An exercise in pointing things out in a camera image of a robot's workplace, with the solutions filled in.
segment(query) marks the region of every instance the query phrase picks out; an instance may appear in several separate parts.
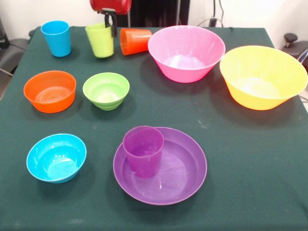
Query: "plastic bowl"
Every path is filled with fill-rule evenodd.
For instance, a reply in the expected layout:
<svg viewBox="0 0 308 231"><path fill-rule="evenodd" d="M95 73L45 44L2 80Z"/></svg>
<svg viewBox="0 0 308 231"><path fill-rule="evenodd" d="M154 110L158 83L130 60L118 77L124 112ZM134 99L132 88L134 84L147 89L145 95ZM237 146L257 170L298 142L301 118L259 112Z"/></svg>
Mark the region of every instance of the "plastic bowl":
<svg viewBox="0 0 308 231"><path fill-rule="evenodd" d="M202 79L226 51L222 39L197 26L170 26L154 33L151 56L166 77L180 83Z"/></svg>
<svg viewBox="0 0 308 231"><path fill-rule="evenodd" d="M123 102L129 91L129 82L117 73L99 73L87 79L82 90L95 106L110 111Z"/></svg>
<svg viewBox="0 0 308 231"><path fill-rule="evenodd" d="M76 80L64 71L46 71L28 80L25 97L39 111L56 113L68 108L75 99Z"/></svg>
<svg viewBox="0 0 308 231"><path fill-rule="evenodd" d="M220 71L231 96L244 107L269 110L302 92L307 72L294 57L263 46L243 46L226 53Z"/></svg>
<svg viewBox="0 0 308 231"><path fill-rule="evenodd" d="M54 134L37 142L29 151L26 165L35 178L64 183L72 179L86 160L87 148L77 136Z"/></svg>

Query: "dark green cloth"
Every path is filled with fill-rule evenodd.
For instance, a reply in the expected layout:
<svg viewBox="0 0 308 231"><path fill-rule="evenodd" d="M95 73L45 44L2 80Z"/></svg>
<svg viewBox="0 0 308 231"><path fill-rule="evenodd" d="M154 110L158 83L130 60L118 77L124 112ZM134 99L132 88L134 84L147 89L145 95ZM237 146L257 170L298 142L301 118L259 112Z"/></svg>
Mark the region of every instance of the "dark green cloth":
<svg viewBox="0 0 308 231"><path fill-rule="evenodd" d="M272 46L261 28L211 30L227 50ZM167 79L148 52L124 56L118 39L107 59L93 56L83 27L71 28L71 40L72 53L55 58L36 30L0 102L1 230L308 229L308 115L298 97L273 110L250 110L231 98L218 65L204 79L180 84ZM23 95L27 80L47 70L77 80L76 99L63 112L38 112ZM130 82L116 110L102 111L83 96L83 83L100 72ZM152 206L118 186L115 151L126 131L139 125L179 129L201 145L208 172L194 196ZM31 147L54 133L77 135L88 149L80 173L59 185L38 181L26 169Z"/></svg>

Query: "green cup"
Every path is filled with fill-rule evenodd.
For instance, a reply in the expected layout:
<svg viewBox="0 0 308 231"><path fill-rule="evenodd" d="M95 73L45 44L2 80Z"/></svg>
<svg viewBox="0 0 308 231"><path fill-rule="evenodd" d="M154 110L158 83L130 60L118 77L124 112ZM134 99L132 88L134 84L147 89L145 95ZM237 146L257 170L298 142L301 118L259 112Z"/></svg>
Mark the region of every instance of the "green cup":
<svg viewBox="0 0 308 231"><path fill-rule="evenodd" d="M106 28L104 23L98 23L87 26L86 32L96 57L106 58L113 55L114 39L111 33L111 26Z"/></svg>

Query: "orange cup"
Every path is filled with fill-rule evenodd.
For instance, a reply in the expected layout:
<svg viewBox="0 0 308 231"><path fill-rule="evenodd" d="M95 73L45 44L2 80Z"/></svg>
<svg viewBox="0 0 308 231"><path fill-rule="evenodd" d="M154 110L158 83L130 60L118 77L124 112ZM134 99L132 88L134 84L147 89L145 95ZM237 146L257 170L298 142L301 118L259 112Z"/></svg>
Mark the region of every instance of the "orange cup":
<svg viewBox="0 0 308 231"><path fill-rule="evenodd" d="M152 36L150 30L123 28L120 33L121 50L124 55L148 50L148 41Z"/></svg>

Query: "green bowl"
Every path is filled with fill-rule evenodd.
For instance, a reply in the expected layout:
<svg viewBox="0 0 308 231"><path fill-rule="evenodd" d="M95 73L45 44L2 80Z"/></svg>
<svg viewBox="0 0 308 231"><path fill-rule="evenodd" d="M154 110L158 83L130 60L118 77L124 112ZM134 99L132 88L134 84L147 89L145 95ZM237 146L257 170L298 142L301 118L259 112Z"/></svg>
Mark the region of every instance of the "green bowl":
<svg viewBox="0 0 308 231"><path fill-rule="evenodd" d="M99 73L88 78L82 90L95 106L110 111L123 102L129 91L129 82L117 73Z"/></svg>

